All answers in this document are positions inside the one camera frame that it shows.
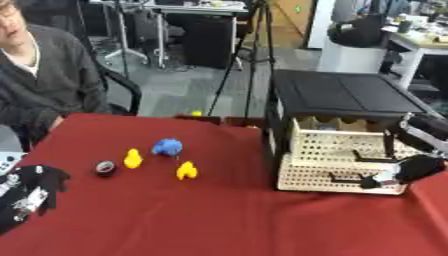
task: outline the black cup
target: black cup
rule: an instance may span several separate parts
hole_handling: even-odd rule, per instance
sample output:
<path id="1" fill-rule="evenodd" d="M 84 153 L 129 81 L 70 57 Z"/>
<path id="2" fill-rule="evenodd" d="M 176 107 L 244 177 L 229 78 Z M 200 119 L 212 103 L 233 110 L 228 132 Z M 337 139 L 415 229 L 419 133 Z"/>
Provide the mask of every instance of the black cup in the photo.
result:
<path id="1" fill-rule="evenodd" d="M 411 30 L 412 21 L 405 20 L 400 23 L 398 26 L 398 33 L 406 34 Z"/>

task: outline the table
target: table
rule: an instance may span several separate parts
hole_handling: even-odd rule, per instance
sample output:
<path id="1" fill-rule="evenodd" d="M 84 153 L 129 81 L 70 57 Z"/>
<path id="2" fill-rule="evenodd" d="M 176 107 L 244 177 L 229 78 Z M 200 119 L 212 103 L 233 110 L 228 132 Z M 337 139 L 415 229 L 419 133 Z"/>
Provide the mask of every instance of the table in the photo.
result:
<path id="1" fill-rule="evenodd" d="M 197 165 L 196 180 L 176 180 L 175 161 L 162 157 L 108 180 L 90 172 L 163 137 L 184 142 L 180 159 Z M 23 162 L 63 168 L 69 190 L 56 210 L 2 236 L 2 255 L 446 255 L 446 173 L 403 197 L 278 192 L 259 137 L 197 121 L 72 115 Z"/>
<path id="2" fill-rule="evenodd" d="M 412 60 L 406 67 L 398 84 L 407 89 L 424 55 L 448 55 L 448 43 L 434 43 L 432 38 L 416 40 L 407 34 L 389 33 L 389 40 L 413 52 Z"/>
<path id="3" fill-rule="evenodd" d="M 102 0 L 90 0 L 90 3 L 104 4 L 114 6 L 113 1 Z M 236 45 L 236 29 L 237 29 L 237 14 L 247 13 L 243 2 L 229 1 L 228 5 L 222 7 L 213 6 L 170 6 L 170 5 L 157 5 L 154 0 L 142 1 L 142 3 L 123 2 L 122 5 L 126 8 L 143 8 L 154 10 L 157 15 L 157 30 L 158 30 L 158 64 L 159 67 L 165 67 L 165 33 L 164 33 L 164 20 L 163 15 L 168 13 L 182 13 L 182 14 L 203 14 L 203 15 L 218 15 L 218 16 L 231 16 L 232 17 L 232 40 L 231 40 L 231 52 L 235 52 Z"/>

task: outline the white perforated box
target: white perforated box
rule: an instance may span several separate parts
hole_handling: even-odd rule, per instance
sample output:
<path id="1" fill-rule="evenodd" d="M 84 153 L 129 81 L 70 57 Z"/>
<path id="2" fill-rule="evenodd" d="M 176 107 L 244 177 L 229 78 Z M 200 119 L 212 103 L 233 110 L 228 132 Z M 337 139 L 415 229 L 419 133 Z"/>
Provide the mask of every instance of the white perforated box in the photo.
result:
<path id="1" fill-rule="evenodd" d="M 303 161 L 355 162 L 353 150 L 365 158 L 384 158 L 382 133 L 303 130 L 293 119 L 290 149 L 291 162 L 300 165 Z M 418 151 L 395 141 L 398 158 L 418 154 Z"/>
<path id="2" fill-rule="evenodd" d="M 406 186 L 390 185 L 362 189 L 359 183 L 335 183 L 330 173 L 341 180 L 359 180 L 390 168 L 388 163 L 356 162 L 353 150 L 365 158 L 384 158 L 383 134 L 369 132 L 320 131 L 300 129 L 294 120 L 291 153 L 285 154 L 280 166 L 277 188 L 289 191 L 348 192 L 399 195 Z M 271 148 L 275 142 L 270 133 Z M 395 142 L 395 155 L 403 158 L 419 152 Z"/>
<path id="3" fill-rule="evenodd" d="M 345 192 L 363 194 L 400 195 L 406 185 L 390 185 L 375 189 L 362 189 L 359 184 L 334 183 L 330 173 L 338 179 L 357 180 L 358 175 L 369 176 L 385 170 L 391 164 L 384 163 L 331 163 L 304 161 L 292 164 L 291 156 L 285 154 L 278 174 L 277 188 L 288 191 Z"/>

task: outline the tripod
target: tripod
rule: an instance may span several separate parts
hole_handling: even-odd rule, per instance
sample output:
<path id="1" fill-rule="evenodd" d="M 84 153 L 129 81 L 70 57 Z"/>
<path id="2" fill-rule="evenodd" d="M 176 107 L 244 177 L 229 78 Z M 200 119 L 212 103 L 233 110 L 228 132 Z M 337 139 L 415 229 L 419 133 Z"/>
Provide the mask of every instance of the tripod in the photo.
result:
<path id="1" fill-rule="evenodd" d="M 245 33 L 244 33 L 243 37 L 240 39 L 240 41 L 238 42 L 238 45 L 235 48 L 235 52 L 233 53 L 230 63 L 227 66 L 227 69 L 224 73 L 224 77 L 221 81 L 221 84 L 219 85 L 218 89 L 215 92 L 215 98 L 214 98 L 213 103 L 208 112 L 209 116 L 213 113 L 216 103 L 218 102 L 218 99 L 221 96 L 222 90 L 224 89 L 224 86 L 227 82 L 227 78 L 229 77 L 230 70 L 232 69 L 232 67 L 237 59 L 238 53 L 242 49 L 244 40 L 246 39 L 247 35 L 249 34 L 248 31 L 251 26 L 250 21 L 254 19 L 255 15 L 257 13 L 258 13 L 258 17 L 257 17 L 257 23 L 255 25 L 256 26 L 255 27 L 255 39 L 252 43 L 252 49 L 251 49 L 250 58 L 249 58 L 250 74 L 249 74 L 249 83 L 248 83 L 247 95 L 246 95 L 246 107 L 244 109 L 243 125 L 246 124 L 247 117 L 249 116 L 250 100 L 252 97 L 252 91 L 253 91 L 253 86 L 254 86 L 254 76 L 255 76 L 255 72 L 257 71 L 257 53 L 258 53 L 258 43 L 260 40 L 260 27 L 261 27 L 263 18 L 265 18 L 265 22 L 266 22 L 265 25 L 266 25 L 266 33 L 267 33 L 267 38 L 268 38 L 268 51 L 269 51 L 268 58 L 269 58 L 270 71 L 271 71 L 271 74 L 273 74 L 275 59 L 274 59 L 274 49 L 273 49 L 273 43 L 272 43 L 272 12 L 271 12 L 269 3 L 267 1 L 268 0 L 258 0 L 257 2 L 255 2 L 254 7 L 249 15 L 250 16 L 249 21 L 246 24 L 247 27 L 245 29 Z"/>

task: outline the blue plush toy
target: blue plush toy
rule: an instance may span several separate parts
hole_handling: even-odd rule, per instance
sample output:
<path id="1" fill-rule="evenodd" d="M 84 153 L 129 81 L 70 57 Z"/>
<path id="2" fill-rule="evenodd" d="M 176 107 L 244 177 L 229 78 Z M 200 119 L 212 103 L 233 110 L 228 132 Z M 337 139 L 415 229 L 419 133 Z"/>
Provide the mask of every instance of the blue plush toy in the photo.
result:
<path id="1" fill-rule="evenodd" d="M 158 141 L 152 148 L 155 155 L 176 156 L 182 151 L 182 143 L 175 139 L 163 139 Z"/>

